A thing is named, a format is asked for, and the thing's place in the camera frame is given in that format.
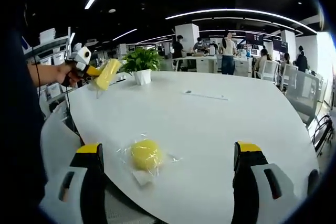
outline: yellow sponge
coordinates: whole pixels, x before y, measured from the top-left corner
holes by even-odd
[[[133,163],[137,169],[152,170],[162,163],[162,152],[152,140],[145,139],[131,146]]]
[[[96,84],[102,90],[107,90],[109,88],[110,82],[116,75],[121,63],[116,59],[111,59],[106,67],[103,69],[102,73],[98,78],[95,79]]]

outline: round white table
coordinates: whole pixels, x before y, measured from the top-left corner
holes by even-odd
[[[103,144],[105,173],[140,207],[167,223],[230,223],[234,210],[234,143],[257,144],[304,199],[318,170],[310,137],[284,95],[267,81],[221,74],[152,72],[100,95],[82,87],[70,96],[71,114],[85,143]],[[141,134],[183,159],[167,164],[140,187],[119,148]]]

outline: yellow ball in plastic bag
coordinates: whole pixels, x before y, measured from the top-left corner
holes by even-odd
[[[162,163],[162,152],[159,146],[149,139],[133,144],[131,155],[137,169],[152,170]]]

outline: plastic bag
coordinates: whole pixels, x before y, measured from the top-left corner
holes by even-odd
[[[121,154],[122,162],[130,169],[138,183],[143,186],[153,182],[164,166],[181,160],[172,154],[161,150],[155,140],[141,135],[142,138],[134,141],[126,148],[117,150]]]

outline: ceiling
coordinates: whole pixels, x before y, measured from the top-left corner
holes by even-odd
[[[90,9],[85,9],[87,1],[28,0],[28,29],[24,33],[28,42],[32,45],[38,44],[39,33],[53,27],[56,29],[56,36],[65,35],[68,26],[71,26],[71,31],[76,33],[74,42],[85,43],[87,39],[97,39],[100,42],[96,46],[103,45],[105,48],[111,48],[120,43],[130,44],[169,35],[173,33],[172,29],[176,25],[191,22],[198,25],[200,30],[235,29],[269,34],[283,27],[250,19],[266,20],[289,27],[293,25],[287,20],[241,12],[201,13],[165,19],[169,16],[205,9],[261,10],[297,21],[318,14],[318,8],[313,0],[96,0]],[[110,9],[115,9],[116,12],[109,13]],[[137,28],[136,31],[112,41],[135,28]],[[303,27],[297,29],[304,35],[313,34]],[[202,33],[202,36],[218,34],[220,35],[218,32],[208,32]]]

